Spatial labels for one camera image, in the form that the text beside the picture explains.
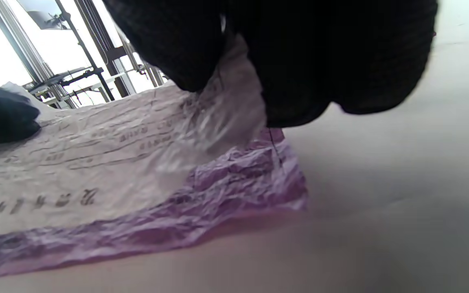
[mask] dark cloth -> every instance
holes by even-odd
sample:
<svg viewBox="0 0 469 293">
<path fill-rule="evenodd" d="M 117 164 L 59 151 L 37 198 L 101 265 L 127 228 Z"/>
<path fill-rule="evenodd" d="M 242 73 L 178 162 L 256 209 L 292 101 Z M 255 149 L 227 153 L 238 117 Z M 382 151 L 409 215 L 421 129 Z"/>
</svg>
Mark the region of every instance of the dark cloth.
<svg viewBox="0 0 469 293">
<path fill-rule="evenodd" d="M 396 107 L 424 72 L 437 0 L 104 0 L 138 53 L 184 90 L 201 90 L 223 50 L 220 15 L 242 34 L 268 126 Z"/>
<path fill-rule="evenodd" d="M 39 110 L 28 98 L 0 88 L 0 143 L 27 139 L 41 128 L 35 122 Z"/>
</svg>

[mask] white table surface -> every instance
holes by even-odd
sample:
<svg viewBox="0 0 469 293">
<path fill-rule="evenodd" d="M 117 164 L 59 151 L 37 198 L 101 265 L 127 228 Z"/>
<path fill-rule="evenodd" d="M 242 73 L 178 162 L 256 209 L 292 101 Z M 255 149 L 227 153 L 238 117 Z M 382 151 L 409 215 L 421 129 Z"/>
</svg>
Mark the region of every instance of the white table surface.
<svg viewBox="0 0 469 293">
<path fill-rule="evenodd" d="M 469 293 L 469 2 L 445 0 L 413 96 L 286 131 L 310 211 L 184 250 L 0 278 L 0 293 Z"/>
</svg>

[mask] crinkled plastic wrap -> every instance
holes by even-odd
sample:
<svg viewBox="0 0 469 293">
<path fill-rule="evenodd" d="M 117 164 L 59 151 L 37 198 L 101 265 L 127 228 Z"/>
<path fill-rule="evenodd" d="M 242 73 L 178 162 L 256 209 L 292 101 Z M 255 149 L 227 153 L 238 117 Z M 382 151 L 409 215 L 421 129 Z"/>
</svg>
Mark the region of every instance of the crinkled plastic wrap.
<svg viewBox="0 0 469 293">
<path fill-rule="evenodd" d="M 229 217 L 303 208 L 296 157 L 262 132 L 244 42 L 227 48 L 199 94 L 168 83 L 40 109 L 35 137 L 0 144 L 0 275 L 185 247 Z"/>
<path fill-rule="evenodd" d="M 153 208 L 73 228 L 0 235 L 0 276 L 193 245 L 221 222 L 255 213 L 302 210 L 305 178 L 279 129 L 197 167 L 183 188 Z"/>
</svg>

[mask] metal stand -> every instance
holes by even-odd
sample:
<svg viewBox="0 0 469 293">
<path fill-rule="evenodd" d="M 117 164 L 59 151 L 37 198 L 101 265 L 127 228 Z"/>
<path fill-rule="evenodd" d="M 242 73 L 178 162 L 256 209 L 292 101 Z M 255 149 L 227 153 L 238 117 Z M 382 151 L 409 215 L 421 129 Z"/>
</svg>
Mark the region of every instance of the metal stand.
<svg viewBox="0 0 469 293">
<path fill-rule="evenodd" d="M 90 61 L 90 64 L 93 67 L 92 73 L 96 74 L 99 77 L 99 81 L 101 82 L 105 93 L 108 95 L 108 97 L 110 97 L 110 100 L 114 101 L 115 99 L 113 98 L 112 91 L 110 91 L 110 88 L 108 87 L 108 84 L 106 83 L 106 80 L 104 79 L 104 77 L 101 73 L 102 68 L 98 68 L 97 65 L 95 65 L 95 61 L 93 60 L 92 56 L 90 55 L 90 52 L 88 52 L 88 49 L 84 45 L 84 43 L 81 39 L 81 36 L 79 35 L 79 32 L 77 31 L 77 29 L 73 25 L 73 22 L 71 21 L 70 13 L 68 13 L 66 11 L 63 4 L 61 4 L 60 0 L 55 0 L 55 2 L 57 3 L 57 5 L 59 6 L 59 9 L 61 10 L 61 18 L 68 23 L 68 25 L 70 26 L 70 29 L 72 30 L 73 34 L 77 38 L 77 42 L 79 43 L 82 50 L 84 51 L 84 54 L 86 55 L 86 58 L 88 58 L 88 61 Z"/>
</svg>

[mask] black knit fabric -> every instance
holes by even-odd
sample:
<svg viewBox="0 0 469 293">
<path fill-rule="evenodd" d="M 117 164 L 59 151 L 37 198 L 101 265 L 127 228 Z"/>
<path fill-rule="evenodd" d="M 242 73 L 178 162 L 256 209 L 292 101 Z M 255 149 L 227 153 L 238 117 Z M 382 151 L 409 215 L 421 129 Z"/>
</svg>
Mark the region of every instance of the black knit fabric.
<svg viewBox="0 0 469 293">
<path fill-rule="evenodd" d="M 139 54 L 198 91 L 223 50 L 220 14 L 249 46 L 268 126 L 317 118 L 337 102 L 352 114 L 391 109 L 424 72 L 436 0 L 105 0 Z"/>
</svg>

